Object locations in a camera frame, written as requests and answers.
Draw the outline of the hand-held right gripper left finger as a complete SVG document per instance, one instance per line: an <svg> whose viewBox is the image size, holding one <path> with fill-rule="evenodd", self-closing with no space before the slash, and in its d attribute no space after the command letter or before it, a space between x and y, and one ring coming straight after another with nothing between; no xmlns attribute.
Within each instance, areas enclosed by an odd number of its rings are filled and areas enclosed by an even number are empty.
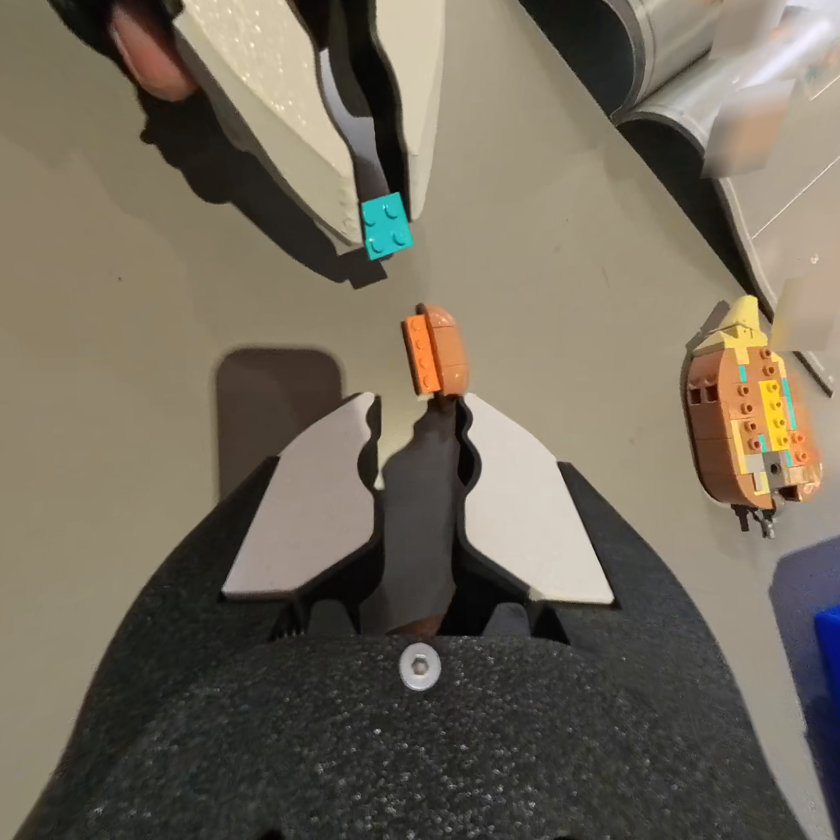
<svg viewBox="0 0 840 840"><path fill-rule="evenodd" d="M361 392L281 451L223 584L227 599L368 597L382 578L381 430L381 399Z"/></svg>

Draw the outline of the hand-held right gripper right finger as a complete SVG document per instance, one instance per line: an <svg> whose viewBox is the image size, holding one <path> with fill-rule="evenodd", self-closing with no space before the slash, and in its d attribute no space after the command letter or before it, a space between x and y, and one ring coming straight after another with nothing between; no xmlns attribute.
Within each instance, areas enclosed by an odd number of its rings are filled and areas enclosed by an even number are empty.
<svg viewBox="0 0 840 840"><path fill-rule="evenodd" d="M525 602L613 606L616 597L553 453L474 393L462 452L474 459L460 535L481 572Z"/></svg>

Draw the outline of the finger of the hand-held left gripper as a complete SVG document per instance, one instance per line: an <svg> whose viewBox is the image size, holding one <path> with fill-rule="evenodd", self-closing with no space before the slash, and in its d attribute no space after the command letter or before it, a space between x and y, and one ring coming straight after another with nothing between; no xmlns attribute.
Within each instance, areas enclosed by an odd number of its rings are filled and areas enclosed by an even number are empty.
<svg viewBox="0 0 840 840"><path fill-rule="evenodd" d="M184 1L177 48L225 135L336 245L364 238L350 149L322 99L319 60L286 1Z"/></svg>
<svg viewBox="0 0 840 840"><path fill-rule="evenodd" d="M408 211L417 220L432 173L445 59L445 1L376 1L374 32L402 115Z"/></svg>

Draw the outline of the turquoise square plate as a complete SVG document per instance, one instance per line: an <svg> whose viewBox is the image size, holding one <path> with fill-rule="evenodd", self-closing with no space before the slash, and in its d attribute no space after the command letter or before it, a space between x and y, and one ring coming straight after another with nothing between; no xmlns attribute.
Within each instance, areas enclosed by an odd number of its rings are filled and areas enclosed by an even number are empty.
<svg viewBox="0 0 840 840"><path fill-rule="evenodd" d="M399 192L363 202L360 217L369 260L386 259L413 247L413 234Z"/></svg>

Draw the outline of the brown curved slope brick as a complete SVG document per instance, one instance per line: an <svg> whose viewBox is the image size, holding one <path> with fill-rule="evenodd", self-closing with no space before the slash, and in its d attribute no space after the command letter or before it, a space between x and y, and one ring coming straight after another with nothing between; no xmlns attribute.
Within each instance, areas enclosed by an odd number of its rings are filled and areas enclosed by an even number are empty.
<svg viewBox="0 0 840 840"><path fill-rule="evenodd" d="M440 371L466 367L466 352L460 330L455 325L432 327L436 366Z"/></svg>

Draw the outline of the orange brick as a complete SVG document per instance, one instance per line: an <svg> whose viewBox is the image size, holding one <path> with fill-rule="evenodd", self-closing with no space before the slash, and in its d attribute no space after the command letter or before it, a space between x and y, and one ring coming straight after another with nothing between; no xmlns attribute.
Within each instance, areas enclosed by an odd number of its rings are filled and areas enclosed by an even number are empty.
<svg viewBox="0 0 840 840"><path fill-rule="evenodd" d="M425 316L414 314L406 318L402 322L402 336L415 394L418 398L435 395L440 389L440 383L432 335Z"/></svg>

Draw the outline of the brown tan brick-built model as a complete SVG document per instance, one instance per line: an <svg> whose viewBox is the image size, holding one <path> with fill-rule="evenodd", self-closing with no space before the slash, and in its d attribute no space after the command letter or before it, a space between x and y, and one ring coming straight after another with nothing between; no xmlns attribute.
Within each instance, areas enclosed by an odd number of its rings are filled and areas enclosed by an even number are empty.
<svg viewBox="0 0 840 840"><path fill-rule="evenodd" d="M813 499L824 467L810 417L755 296L737 298L692 349L684 398L696 471L708 496L773 539L782 508Z"/></svg>

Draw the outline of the blue plastic bin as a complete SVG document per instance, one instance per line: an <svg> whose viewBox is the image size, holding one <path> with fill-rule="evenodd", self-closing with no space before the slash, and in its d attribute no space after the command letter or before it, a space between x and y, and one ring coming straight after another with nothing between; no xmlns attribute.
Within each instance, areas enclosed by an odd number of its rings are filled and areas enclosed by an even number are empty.
<svg viewBox="0 0 840 840"><path fill-rule="evenodd" d="M826 684L823 719L826 738L838 760L839 752L839 604L815 615L815 637Z"/></svg>

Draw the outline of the grey desk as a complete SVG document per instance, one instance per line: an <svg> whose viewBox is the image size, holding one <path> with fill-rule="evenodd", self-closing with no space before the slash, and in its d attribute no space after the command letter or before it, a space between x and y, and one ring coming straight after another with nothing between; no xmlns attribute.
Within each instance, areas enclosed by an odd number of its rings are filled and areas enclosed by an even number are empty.
<svg viewBox="0 0 840 840"><path fill-rule="evenodd" d="M772 541L706 497L679 369L739 278L516 2L448 6L415 230L382 274L343 261L201 101L139 98L46 2L2 2L2 838L147 580L343 396L383 403L389 556L364 619L443 611L455 446L411 388L420 301L459 320L476 392L668 563L791 809L833 838L770 588L837 535L837 480Z"/></svg>

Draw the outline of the grey open instruction booklet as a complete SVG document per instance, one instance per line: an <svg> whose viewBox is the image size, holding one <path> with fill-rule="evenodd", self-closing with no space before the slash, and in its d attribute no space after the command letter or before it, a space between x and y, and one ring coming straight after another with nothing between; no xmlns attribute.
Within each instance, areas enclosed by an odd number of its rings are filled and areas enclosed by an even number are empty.
<svg viewBox="0 0 840 840"><path fill-rule="evenodd" d="M838 2L521 2L772 319L838 280Z"/></svg>

